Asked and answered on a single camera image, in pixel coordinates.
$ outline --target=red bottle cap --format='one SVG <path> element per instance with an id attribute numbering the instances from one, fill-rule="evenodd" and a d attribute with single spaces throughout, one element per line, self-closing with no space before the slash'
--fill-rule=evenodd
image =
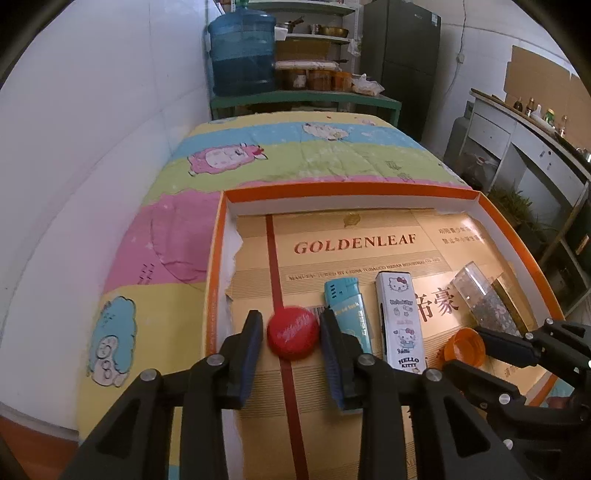
<path id="1" fill-rule="evenodd" d="M 267 325 L 267 341 L 277 356 L 298 360 L 312 353 L 320 327 L 314 314 L 302 307 L 284 307 Z"/>

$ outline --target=chinese characters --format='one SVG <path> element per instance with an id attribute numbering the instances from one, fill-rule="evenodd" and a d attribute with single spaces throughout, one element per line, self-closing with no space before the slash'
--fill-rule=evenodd
<path id="1" fill-rule="evenodd" d="M 437 291 L 431 292 L 431 295 L 434 295 L 434 297 L 432 297 L 433 301 L 429 300 L 426 294 L 419 296 L 415 293 L 414 295 L 417 299 L 418 311 L 421 314 L 424 322 L 426 322 L 427 319 L 433 318 L 433 311 L 431 309 L 432 304 L 435 304 L 437 307 L 439 307 L 440 315 L 453 313 L 454 310 L 459 309 L 459 306 L 454 305 L 453 298 L 455 295 L 449 292 L 449 287 L 438 287 Z"/>
<path id="2" fill-rule="evenodd" d="M 440 228 L 439 233 L 442 235 L 450 234 L 450 233 L 461 233 L 461 232 L 469 232 L 473 233 L 470 227 L 467 226 L 459 226 L 459 227 L 450 227 L 450 228 Z M 445 245 L 456 244 L 459 242 L 478 242 L 482 240 L 482 237 L 478 234 L 474 235 L 462 235 L 462 236 L 448 236 L 441 239 Z"/>

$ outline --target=blue water bottle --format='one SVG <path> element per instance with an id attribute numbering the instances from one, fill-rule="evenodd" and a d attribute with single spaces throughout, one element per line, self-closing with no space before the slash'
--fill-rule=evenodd
<path id="1" fill-rule="evenodd" d="M 275 17 L 247 5 L 247 0 L 238 1 L 235 12 L 217 17 L 207 27 L 213 93 L 218 96 L 275 90 Z"/>

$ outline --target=bowl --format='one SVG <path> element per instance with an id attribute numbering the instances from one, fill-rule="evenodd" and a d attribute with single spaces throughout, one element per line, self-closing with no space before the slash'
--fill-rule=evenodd
<path id="1" fill-rule="evenodd" d="M 320 27 L 318 29 L 318 33 L 328 37 L 347 38 L 347 35 L 349 35 L 349 30 L 340 27 Z"/>

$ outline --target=pot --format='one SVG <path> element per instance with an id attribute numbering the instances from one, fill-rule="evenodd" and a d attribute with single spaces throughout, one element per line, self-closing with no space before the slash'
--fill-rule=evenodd
<path id="1" fill-rule="evenodd" d="M 320 27 L 318 33 L 320 35 L 327 35 L 329 37 L 347 38 L 349 30 L 340 27 Z"/>
<path id="2" fill-rule="evenodd" d="M 283 22 L 275 24 L 276 27 L 286 28 L 288 33 L 294 32 L 294 27 L 304 22 L 304 16 L 302 15 L 297 20 L 292 20 L 290 22 Z"/>

